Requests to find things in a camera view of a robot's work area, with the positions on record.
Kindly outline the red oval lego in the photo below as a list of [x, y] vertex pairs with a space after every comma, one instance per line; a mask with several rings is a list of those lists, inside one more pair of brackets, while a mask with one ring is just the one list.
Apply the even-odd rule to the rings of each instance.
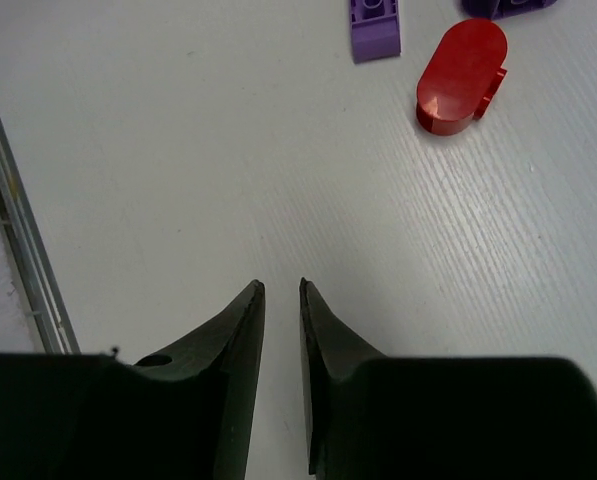
[[441, 38], [416, 89], [416, 116], [429, 133], [457, 134], [482, 118], [507, 70], [507, 38], [494, 22], [473, 18]]

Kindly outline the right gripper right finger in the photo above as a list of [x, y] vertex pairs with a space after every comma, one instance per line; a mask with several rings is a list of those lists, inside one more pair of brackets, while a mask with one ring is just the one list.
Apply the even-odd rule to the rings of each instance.
[[597, 392], [558, 357], [389, 357], [299, 288], [318, 479], [597, 479]]

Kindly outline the purple square lego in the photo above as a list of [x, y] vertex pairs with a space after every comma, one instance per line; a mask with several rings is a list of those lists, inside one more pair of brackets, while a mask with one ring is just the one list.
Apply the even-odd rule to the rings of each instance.
[[349, 25], [354, 63], [399, 56], [399, 20], [397, 0], [351, 0]]

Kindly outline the purple oval lego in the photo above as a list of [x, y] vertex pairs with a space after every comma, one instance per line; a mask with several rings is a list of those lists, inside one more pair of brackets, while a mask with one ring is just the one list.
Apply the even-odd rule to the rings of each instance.
[[556, 0], [461, 0], [465, 13], [472, 17], [499, 20], [548, 8]]

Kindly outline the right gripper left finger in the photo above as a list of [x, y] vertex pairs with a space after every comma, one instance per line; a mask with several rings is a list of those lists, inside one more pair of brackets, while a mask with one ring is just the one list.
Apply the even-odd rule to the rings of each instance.
[[265, 289], [128, 365], [0, 353], [0, 479], [241, 479]]

